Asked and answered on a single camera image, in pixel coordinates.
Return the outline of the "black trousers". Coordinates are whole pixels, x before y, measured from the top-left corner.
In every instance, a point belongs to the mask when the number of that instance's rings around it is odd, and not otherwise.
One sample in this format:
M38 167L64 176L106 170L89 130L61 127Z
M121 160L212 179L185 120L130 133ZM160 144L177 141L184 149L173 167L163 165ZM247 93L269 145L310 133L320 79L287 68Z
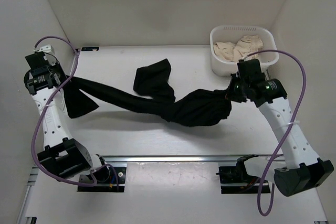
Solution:
M86 115L99 106L95 97L128 111L157 115L182 126L212 126L229 117L232 104L225 90L197 89L176 101L169 85L171 65L167 59L136 71L133 90L136 95L83 78L72 77L63 87L68 116Z

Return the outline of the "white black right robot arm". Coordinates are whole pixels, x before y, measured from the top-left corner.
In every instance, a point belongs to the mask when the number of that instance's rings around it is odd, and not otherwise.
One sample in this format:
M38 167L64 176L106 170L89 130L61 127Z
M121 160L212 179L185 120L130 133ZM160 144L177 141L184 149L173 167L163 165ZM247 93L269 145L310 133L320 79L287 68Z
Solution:
M258 155L241 157L236 165L236 177L247 182L262 177L275 183L286 197L320 186L334 171L330 160L323 161L308 143L287 99L287 93L277 79L267 80L257 59L239 61L238 71L232 75L227 99L234 102L253 102L269 123L285 163L271 164Z

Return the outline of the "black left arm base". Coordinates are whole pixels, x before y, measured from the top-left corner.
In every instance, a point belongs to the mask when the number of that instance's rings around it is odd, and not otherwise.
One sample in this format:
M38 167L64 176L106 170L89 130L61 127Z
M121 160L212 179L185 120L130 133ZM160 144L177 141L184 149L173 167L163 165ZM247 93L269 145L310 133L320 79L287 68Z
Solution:
M125 189L125 181L127 175L127 167L125 165L114 166L108 165L98 171L93 172L97 180L94 187L77 187L77 192L92 193L123 193Z

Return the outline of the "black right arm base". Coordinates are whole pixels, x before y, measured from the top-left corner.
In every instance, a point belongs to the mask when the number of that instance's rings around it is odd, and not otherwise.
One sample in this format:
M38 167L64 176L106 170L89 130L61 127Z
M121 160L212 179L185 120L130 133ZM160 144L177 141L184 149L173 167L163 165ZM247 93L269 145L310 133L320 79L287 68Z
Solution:
M247 174L244 162L258 157L258 155L246 155L240 157L234 166L220 166L218 172L221 194L257 194L260 178Z

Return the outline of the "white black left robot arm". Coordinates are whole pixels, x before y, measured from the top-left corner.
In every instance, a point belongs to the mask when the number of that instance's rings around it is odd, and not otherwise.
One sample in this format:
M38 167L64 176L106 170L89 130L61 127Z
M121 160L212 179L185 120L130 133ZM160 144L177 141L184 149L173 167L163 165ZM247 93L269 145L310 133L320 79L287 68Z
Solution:
M58 60L50 62L47 52L38 51L25 57L30 70L24 76L24 84L43 116L44 149L34 154L37 163L49 175L69 179L90 170L94 166L89 151L75 140L66 123L86 115L99 106L67 79Z

